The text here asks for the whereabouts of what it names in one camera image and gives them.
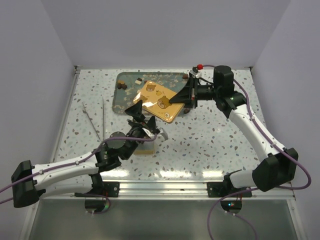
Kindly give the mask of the gold tin box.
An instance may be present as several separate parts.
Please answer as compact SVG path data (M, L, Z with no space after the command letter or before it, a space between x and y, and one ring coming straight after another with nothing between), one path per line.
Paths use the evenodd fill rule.
M155 153L155 143L153 141L143 142L135 149L135 155L153 155Z

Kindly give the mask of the blue floral serving tray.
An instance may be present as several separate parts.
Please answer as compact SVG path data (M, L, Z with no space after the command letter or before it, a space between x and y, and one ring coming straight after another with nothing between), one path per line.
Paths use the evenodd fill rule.
M144 86L144 81L152 81L160 84L174 92L179 92L187 82L183 79L184 72L163 72L163 71L127 71L121 72L116 77L115 90L113 94L112 110L118 115L123 115L125 109L133 105L133 99L139 90ZM142 79L140 85L135 84L137 78ZM118 89L118 81L124 81L127 89Z

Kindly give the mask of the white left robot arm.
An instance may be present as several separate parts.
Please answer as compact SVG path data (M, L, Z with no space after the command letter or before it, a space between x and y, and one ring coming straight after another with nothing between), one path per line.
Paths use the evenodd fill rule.
M13 206L24 208L44 197L72 192L106 195L101 173L120 167L121 161L128 160L139 145L154 142L161 132L156 118L146 118L142 108L142 101L138 101L125 110L132 117L127 121L128 133L114 132L84 155L49 164L22 161L11 176Z

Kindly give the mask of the aluminium front rail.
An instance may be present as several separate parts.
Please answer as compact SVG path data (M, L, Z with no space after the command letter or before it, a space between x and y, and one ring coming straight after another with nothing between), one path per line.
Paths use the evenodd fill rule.
M104 180L103 189L109 198L121 200L217 200L218 186L202 180ZM65 180L50 186L44 199L83 198L89 184Z

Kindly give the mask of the dark chocolate left pair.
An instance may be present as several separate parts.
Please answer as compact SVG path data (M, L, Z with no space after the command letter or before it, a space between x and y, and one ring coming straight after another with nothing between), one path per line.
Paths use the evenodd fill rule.
M128 86L127 86L126 84L124 84L124 83L119 83L119 84L117 85L117 88L118 88L118 89L126 90L127 87L128 87Z

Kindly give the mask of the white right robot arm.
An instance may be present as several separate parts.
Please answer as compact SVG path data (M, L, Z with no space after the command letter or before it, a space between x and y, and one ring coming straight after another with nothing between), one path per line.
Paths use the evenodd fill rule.
M255 151L259 165L253 170L237 170L224 176L222 193L235 196L241 189L255 187L263 192L292 181L298 153L277 141L253 113L248 94L235 90L238 82L229 66L213 69L213 81L201 84L203 65L194 66L185 86L169 102L195 109L198 101L215 101L216 107L234 123Z

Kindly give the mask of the metal tongs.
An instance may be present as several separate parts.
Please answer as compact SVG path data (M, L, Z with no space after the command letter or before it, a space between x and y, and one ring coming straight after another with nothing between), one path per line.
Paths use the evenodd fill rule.
M102 97L97 104L81 102L82 112L85 114L89 124L93 128L97 139L103 142L106 138L106 113L105 100Z

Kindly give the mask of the brown cube chocolate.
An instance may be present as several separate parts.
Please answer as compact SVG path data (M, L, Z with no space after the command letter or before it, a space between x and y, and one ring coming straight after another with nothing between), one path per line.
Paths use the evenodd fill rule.
M190 112L190 109L189 109L189 108L185 108L184 111L183 111L184 114L187 114L187 113L189 113L189 112Z

